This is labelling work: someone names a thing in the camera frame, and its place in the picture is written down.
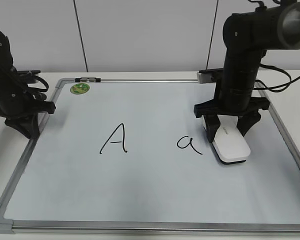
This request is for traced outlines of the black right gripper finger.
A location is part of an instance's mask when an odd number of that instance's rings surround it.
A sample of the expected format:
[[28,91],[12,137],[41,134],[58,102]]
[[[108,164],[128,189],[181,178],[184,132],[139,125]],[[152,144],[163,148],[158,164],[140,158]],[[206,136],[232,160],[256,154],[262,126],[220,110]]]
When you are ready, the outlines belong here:
[[216,133],[221,126],[219,117],[216,114],[204,115],[206,137],[210,143],[215,139]]
[[252,128],[260,120],[261,120],[261,114],[259,113],[259,111],[258,110],[252,111],[238,118],[236,128],[244,137],[246,133],[250,130],[250,128]]

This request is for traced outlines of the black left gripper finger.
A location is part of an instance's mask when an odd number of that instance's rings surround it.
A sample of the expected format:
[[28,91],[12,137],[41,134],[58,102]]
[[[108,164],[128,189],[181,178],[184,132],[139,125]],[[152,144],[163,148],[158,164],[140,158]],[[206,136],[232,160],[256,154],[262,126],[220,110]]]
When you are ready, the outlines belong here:
[[27,139],[36,139],[40,136],[38,114],[30,114],[18,119],[6,119],[5,125],[11,127]]

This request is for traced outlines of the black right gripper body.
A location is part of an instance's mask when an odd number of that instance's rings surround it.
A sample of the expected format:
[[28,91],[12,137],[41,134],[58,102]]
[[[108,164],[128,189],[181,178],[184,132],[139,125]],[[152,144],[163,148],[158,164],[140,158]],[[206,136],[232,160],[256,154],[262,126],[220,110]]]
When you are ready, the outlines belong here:
[[193,113],[196,118],[200,118],[206,115],[224,115],[224,116],[236,116],[242,117],[252,112],[257,112],[259,109],[268,110],[270,107],[270,101],[266,97],[251,97],[247,108],[241,111],[225,110],[221,108],[215,99],[195,104]]

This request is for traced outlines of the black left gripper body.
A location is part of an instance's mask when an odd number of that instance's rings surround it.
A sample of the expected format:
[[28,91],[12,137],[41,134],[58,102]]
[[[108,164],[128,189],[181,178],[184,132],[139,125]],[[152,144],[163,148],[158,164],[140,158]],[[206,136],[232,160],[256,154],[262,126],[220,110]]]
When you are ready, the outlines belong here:
[[38,113],[53,114],[55,110],[56,106],[53,101],[41,101],[33,99],[27,101],[26,103],[21,103],[17,106],[9,107],[8,110],[0,108],[0,117],[15,120],[29,117],[30,115]]

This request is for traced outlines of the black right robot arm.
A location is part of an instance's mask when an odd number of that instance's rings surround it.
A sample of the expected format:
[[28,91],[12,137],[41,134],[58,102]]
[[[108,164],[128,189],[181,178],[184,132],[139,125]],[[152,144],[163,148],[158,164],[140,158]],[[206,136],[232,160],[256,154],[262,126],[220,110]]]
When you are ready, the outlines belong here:
[[211,100],[196,104],[194,115],[203,118],[206,136],[213,142],[219,117],[235,116],[242,135],[261,119],[270,101],[252,95],[262,58],[269,50],[300,50],[300,1],[279,0],[268,8],[262,1],[253,12],[233,13],[223,25],[226,55],[223,68],[200,70],[201,83],[215,83]]

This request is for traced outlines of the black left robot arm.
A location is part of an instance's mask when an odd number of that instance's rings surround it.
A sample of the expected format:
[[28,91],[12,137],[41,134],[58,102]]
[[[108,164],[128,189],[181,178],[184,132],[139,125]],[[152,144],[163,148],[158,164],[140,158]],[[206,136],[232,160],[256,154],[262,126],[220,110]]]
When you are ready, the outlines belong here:
[[[221,125],[218,115],[236,116],[236,127],[242,135],[260,121],[259,100],[251,96],[256,71],[239,59],[229,59],[224,64],[221,82],[216,84],[214,98],[194,106],[195,117],[204,118],[210,141]],[[22,80],[13,66],[9,39],[0,31],[0,117],[27,139],[40,135],[38,114],[53,114],[56,109],[53,102],[46,101],[48,83],[38,76],[36,79],[45,88],[29,87]]]

